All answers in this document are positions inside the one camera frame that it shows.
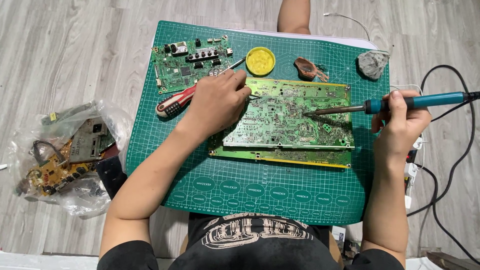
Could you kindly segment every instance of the green cutting mat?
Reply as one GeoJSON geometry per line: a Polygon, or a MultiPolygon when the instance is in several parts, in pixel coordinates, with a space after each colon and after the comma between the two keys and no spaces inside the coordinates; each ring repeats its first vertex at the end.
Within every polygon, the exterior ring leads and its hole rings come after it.
{"type": "MultiPolygon", "coordinates": [[[[276,57],[269,78],[298,80],[293,62],[303,56],[327,66],[329,83],[351,85],[352,103],[381,97],[389,89],[388,66],[377,82],[362,79],[357,74],[355,59],[368,50],[331,42],[160,21],[154,46],[221,35],[228,35],[235,61],[253,47],[269,48],[276,57]]],[[[245,64],[238,68],[245,69],[245,64]]],[[[181,118],[181,115],[168,120],[157,117],[155,106],[169,95],[158,94],[150,63],[127,152],[128,175],[162,143],[181,118]]],[[[307,224],[356,223],[362,217],[365,193],[370,190],[372,181],[373,135],[369,132],[369,116],[362,113],[352,115],[356,145],[352,153],[352,169],[215,158],[208,155],[204,143],[185,161],[162,204],[214,215],[259,212],[307,224]]]]}

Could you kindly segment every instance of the gray laminate floor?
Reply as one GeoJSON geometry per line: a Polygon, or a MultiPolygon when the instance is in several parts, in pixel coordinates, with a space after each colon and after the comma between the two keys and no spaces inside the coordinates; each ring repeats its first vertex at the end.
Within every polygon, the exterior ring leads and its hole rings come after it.
{"type": "MultiPolygon", "coordinates": [[[[0,0],[0,163],[15,128],[34,114],[46,114],[93,98],[115,102],[133,118],[159,20],[219,27],[276,30],[280,0],[0,0]]],[[[363,29],[338,12],[363,22],[372,41],[391,53],[392,84],[420,84],[437,64],[455,66],[471,90],[480,85],[480,1],[478,0],[312,0],[314,35],[365,38],[363,29]]],[[[461,91],[447,70],[427,81],[427,94],[461,91]]],[[[478,118],[480,106],[476,105],[478,118]]],[[[431,109],[440,115],[449,106],[431,109]]],[[[425,131],[425,165],[445,187],[448,170],[465,151],[468,106],[425,131]]],[[[458,165],[438,217],[459,241],[480,257],[479,141],[458,165]]],[[[0,247],[7,252],[96,255],[104,216],[69,216],[60,206],[12,195],[7,171],[0,172],[0,247]]],[[[415,182],[412,209],[426,204],[432,179],[415,182]]],[[[187,213],[161,207],[152,218],[156,255],[174,258],[187,232],[187,213]]],[[[409,218],[408,255],[436,246],[465,258],[430,213],[419,239],[423,214],[409,218]]],[[[352,226],[359,235],[360,226],[352,226]]]]}

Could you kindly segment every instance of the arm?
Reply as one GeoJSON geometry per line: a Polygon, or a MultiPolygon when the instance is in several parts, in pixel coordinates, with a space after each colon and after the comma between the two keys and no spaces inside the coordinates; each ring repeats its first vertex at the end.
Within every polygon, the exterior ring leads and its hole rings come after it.
{"type": "Polygon", "coordinates": [[[384,250],[405,267],[408,241],[403,176],[405,158],[432,116],[426,108],[407,111],[403,96],[419,94],[405,90],[385,95],[391,113],[381,112],[372,118],[372,132],[382,131],[373,144],[375,174],[363,219],[361,250],[384,250]]]}
{"type": "Polygon", "coordinates": [[[310,0],[283,0],[278,13],[278,32],[310,35],[310,0]]]}
{"type": "Polygon", "coordinates": [[[244,71],[228,70],[219,77],[205,77],[198,82],[185,116],[112,200],[103,228],[100,258],[128,241],[150,243],[149,217],[160,205],[180,166],[209,136],[238,120],[245,99],[252,93],[244,87],[246,76],[244,71]]]}

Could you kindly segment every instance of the forearm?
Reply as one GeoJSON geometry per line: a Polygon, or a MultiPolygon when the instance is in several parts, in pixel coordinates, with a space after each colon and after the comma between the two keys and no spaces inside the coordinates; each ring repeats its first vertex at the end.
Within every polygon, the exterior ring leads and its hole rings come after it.
{"type": "Polygon", "coordinates": [[[404,166],[404,162],[399,161],[375,169],[372,191],[363,219],[364,241],[403,256],[408,241],[404,166]]]}
{"type": "Polygon", "coordinates": [[[310,0],[283,0],[278,13],[279,32],[310,34],[310,0]]]}
{"type": "Polygon", "coordinates": [[[115,195],[108,215],[124,220],[150,217],[162,202],[186,158],[203,142],[178,125],[143,161],[115,195]]]}

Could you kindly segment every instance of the plastic bag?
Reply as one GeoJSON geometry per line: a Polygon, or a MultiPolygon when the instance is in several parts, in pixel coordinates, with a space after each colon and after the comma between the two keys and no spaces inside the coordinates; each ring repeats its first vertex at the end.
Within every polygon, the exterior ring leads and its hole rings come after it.
{"type": "MultiPolygon", "coordinates": [[[[27,175],[32,173],[31,169],[38,166],[42,160],[48,160],[54,155],[57,155],[60,160],[61,156],[58,155],[58,150],[64,149],[63,147],[69,143],[72,136],[86,123],[87,119],[98,117],[101,117],[113,139],[115,139],[116,147],[119,150],[118,155],[124,169],[133,120],[127,112],[108,101],[92,100],[58,113],[38,115],[33,117],[25,127],[15,130],[7,147],[8,169],[14,180],[15,186],[13,189],[15,193],[19,196],[56,202],[71,215],[95,215],[104,211],[110,202],[110,198],[97,173],[92,171],[94,169],[93,163],[88,163],[90,168],[86,166],[90,169],[89,172],[74,179],[52,195],[44,196],[39,186],[35,186],[32,181],[29,181],[27,175]]],[[[68,150],[68,153],[62,153],[66,161],[62,162],[60,160],[58,163],[71,169],[73,167],[68,165],[67,160],[69,152],[68,150]]]]}

